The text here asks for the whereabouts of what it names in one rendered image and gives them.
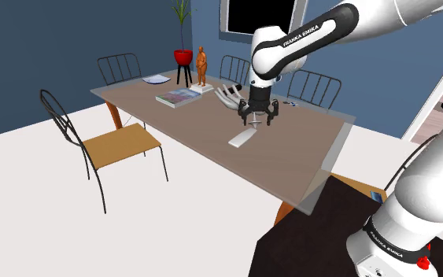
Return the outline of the white flat remote control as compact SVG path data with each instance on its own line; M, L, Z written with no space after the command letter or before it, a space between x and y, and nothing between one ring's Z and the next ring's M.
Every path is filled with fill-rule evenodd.
M228 144L235 147L235 148L239 148L240 146L242 146L243 144L245 144L249 139L252 138L252 136L257 132L256 128L249 128L247 130L244 130L243 132L241 132L240 134L236 135L233 139L231 139Z

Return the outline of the orange figure on white base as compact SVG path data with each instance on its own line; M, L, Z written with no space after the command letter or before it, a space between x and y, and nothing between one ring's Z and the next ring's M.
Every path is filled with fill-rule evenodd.
M202 46L198 48L198 55L196 57L196 69L198 73L198 82L196 84L193 84L190 89L199 94L204 94L214 90L211 84L206 83L207 56Z

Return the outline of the white door frame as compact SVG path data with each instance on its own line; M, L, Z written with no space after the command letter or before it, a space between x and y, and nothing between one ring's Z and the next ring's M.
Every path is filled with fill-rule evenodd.
M411 141L416 132L422 126L430 112L433 110L434 106L439 102L441 96L443 95L443 76L438 81L436 87L432 90L428 99L424 102L422 108L419 110L415 116L412 123L409 125L406 132L401 137L404 141Z

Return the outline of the green plant in red pot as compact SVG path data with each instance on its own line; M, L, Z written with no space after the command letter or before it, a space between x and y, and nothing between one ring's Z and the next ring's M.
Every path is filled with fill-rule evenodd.
M191 61L189 50L184 48L183 25L188 16L192 16L192 10L189 7L190 0L171 0L172 10L179 19L179 32L181 39L181 48L174 51L174 57L178 65L188 65Z

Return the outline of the white plate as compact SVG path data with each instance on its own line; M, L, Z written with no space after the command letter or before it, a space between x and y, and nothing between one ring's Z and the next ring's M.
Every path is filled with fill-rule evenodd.
M156 74L154 76L144 77L142 80L149 84L162 84L168 82L170 78L160 74Z

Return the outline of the grey hand sculpture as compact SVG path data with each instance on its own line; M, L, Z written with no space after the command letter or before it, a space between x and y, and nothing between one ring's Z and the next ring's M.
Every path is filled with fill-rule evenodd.
M233 110L238 110L239 101L243 98L240 95L239 90L234 90L234 93L232 94L226 85L223 85L223 89L218 87L214 93L227 108Z

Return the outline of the dark window with white frame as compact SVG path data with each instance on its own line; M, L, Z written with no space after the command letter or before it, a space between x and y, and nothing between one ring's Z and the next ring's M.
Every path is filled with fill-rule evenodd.
M289 33L305 18L308 0L220 0L220 33L251 37L258 28Z

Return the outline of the colourful book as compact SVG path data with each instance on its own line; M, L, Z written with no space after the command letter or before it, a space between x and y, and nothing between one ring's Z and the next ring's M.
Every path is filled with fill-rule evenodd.
M156 96L156 100L175 109L182 105L196 101L201 97L202 94L184 88L184 89L172 90L166 94L158 95Z

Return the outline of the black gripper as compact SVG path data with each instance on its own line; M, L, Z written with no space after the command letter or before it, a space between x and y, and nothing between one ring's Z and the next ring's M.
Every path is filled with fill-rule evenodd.
M249 101L242 98L238 104L238 115L243 119L244 125L246 125L247 116L252 112L267 113L267 125L271 125L271 121L279 114L279 101L272 99L270 104L270 95L270 87L250 87Z

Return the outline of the dark robot stand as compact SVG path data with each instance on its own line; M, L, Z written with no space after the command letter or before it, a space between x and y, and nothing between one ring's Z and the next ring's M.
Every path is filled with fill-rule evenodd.
M443 277L443 215L416 187L382 204L331 176L310 215L293 209L258 243L249 277Z

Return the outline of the black stool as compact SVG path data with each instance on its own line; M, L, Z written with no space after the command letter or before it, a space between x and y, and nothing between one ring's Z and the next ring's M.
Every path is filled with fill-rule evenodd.
M189 65L178 65L176 83L179 84L181 71L184 71L186 87L192 84L192 77Z

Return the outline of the wooden table with glass top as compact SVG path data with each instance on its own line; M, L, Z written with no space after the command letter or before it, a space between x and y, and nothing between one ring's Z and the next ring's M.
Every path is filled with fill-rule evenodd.
M333 111L281 104L271 123L262 116L255 135L234 147L229 141L247 130L241 117L214 93L179 108L160 103L158 95L179 88L167 75L159 85L133 79L91 92L293 207L329 176L352 128Z

